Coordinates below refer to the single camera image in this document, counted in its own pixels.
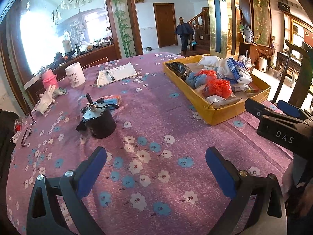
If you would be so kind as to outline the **blue towel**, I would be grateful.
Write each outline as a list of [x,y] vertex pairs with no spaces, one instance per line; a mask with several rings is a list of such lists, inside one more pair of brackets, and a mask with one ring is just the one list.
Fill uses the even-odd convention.
[[192,72],[189,74],[185,83],[192,88],[193,90],[200,87],[201,85],[206,84],[207,75],[197,75],[196,73]]

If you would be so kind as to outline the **black foil bag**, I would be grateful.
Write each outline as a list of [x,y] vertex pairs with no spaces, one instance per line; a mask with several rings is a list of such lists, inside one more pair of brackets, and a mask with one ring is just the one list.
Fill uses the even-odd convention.
[[186,79],[191,74],[191,70],[188,66],[181,62],[173,61],[165,64],[171,71],[174,72],[179,78]]

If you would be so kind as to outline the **paper notepad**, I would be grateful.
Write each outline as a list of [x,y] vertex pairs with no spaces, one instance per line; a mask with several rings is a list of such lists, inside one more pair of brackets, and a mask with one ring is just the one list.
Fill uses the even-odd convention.
[[[108,71],[115,78],[115,80],[112,81],[108,76],[106,76],[105,71]],[[97,78],[97,87],[102,87],[110,83],[131,78],[133,76],[137,76],[137,71],[134,69],[131,63],[127,63],[126,65],[109,70],[101,70]]]

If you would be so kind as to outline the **brown wooden door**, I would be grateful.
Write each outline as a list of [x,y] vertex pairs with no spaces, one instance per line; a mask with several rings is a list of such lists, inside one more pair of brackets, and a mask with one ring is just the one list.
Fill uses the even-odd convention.
[[177,45],[174,3],[153,3],[159,48]]

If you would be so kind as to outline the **person in dark clothes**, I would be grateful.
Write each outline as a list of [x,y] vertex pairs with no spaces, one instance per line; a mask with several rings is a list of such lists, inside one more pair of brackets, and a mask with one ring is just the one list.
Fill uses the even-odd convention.
[[183,17],[179,18],[179,24],[176,26],[175,33],[180,36],[181,39],[181,54],[187,54],[188,41],[194,34],[193,28],[189,23],[183,21]]

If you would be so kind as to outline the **blue white tissue pack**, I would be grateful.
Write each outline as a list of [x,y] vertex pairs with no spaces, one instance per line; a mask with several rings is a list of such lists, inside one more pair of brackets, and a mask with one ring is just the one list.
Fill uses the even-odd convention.
[[246,70],[242,62],[234,60],[230,57],[227,59],[227,65],[233,74],[233,79],[237,83],[249,84],[253,81],[251,75]]

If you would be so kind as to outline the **black pen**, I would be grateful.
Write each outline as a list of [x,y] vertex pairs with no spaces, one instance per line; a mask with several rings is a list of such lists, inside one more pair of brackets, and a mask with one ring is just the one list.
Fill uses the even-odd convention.
[[105,71],[105,74],[106,74],[106,76],[108,76],[112,81],[115,80],[115,78],[114,78],[108,71]]

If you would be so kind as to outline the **black sofa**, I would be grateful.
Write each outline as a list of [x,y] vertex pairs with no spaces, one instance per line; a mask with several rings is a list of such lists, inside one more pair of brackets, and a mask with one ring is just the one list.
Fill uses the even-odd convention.
[[10,168],[11,154],[15,144],[10,142],[14,133],[14,123],[19,116],[11,111],[1,109],[1,234],[20,234],[7,217],[6,185]]

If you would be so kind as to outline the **colourful sponge pack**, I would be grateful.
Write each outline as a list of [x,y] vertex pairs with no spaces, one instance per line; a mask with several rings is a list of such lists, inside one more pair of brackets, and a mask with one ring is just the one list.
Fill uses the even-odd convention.
[[248,88],[246,90],[247,96],[254,96],[255,94],[258,94],[260,89],[253,83],[248,84]]

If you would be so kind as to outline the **red plastic bag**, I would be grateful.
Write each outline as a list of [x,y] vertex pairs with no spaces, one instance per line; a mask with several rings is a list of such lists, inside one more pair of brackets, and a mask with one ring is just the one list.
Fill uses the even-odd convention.
[[200,84],[200,86],[204,86],[201,90],[203,97],[217,95],[227,99],[232,95],[230,82],[218,78],[215,70],[200,70],[195,76],[198,77],[198,81],[203,82],[203,84]]

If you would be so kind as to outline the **yellow cardboard box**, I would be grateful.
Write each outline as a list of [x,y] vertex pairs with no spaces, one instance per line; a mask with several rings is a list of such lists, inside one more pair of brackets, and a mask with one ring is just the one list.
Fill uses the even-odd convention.
[[192,103],[198,114],[212,126],[244,112],[246,110],[245,101],[248,98],[252,98],[257,102],[263,102],[267,100],[268,95],[270,94],[271,87],[266,82],[252,74],[252,82],[260,89],[258,94],[247,96],[246,92],[241,91],[233,94],[228,99],[216,95],[206,98],[201,95],[201,90],[203,90],[204,86],[202,85],[196,90],[190,88],[183,79],[179,78],[165,65],[170,62],[172,61],[163,62],[164,73]]

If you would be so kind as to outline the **pink water bottle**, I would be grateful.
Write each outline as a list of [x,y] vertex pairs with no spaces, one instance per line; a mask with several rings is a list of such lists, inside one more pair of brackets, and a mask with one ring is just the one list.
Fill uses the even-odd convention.
[[49,88],[49,86],[55,86],[58,88],[57,75],[53,73],[52,69],[49,66],[42,67],[40,70],[42,83],[45,89]]

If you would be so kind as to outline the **purple floral tablecloth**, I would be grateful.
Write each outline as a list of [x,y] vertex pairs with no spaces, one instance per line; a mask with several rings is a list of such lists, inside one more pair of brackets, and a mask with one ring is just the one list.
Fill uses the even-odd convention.
[[[74,170],[94,149],[107,162],[84,203],[106,234],[207,234],[229,203],[205,161],[216,147],[238,169],[281,179],[292,154],[257,135],[258,120],[244,112],[207,125],[163,72],[168,52],[110,61],[86,69],[86,81],[72,88],[42,115],[33,112],[27,145],[17,143],[6,187],[7,217],[26,233],[29,199],[37,176],[59,177]],[[97,87],[98,74],[131,63],[137,76]],[[115,131],[96,139],[76,127],[86,94],[93,99],[121,95],[112,115]]]

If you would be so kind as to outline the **eyeglasses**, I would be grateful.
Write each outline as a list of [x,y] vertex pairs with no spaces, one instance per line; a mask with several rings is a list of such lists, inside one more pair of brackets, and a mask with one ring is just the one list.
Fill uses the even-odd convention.
[[27,140],[28,136],[31,134],[32,126],[36,123],[31,112],[29,113],[29,117],[31,118],[31,123],[27,126],[27,128],[23,134],[23,137],[21,140],[21,146],[27,145],[26,140]]

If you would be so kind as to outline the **white plastic bag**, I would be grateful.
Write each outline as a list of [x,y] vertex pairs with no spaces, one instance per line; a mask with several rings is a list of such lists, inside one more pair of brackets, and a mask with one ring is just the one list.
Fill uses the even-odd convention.
[[218,56],[202,56],[201,60],[198,62],[198,67],[214,70],[221,78],[234,79],[234,75],[228,66],[229,58],[219,58]]

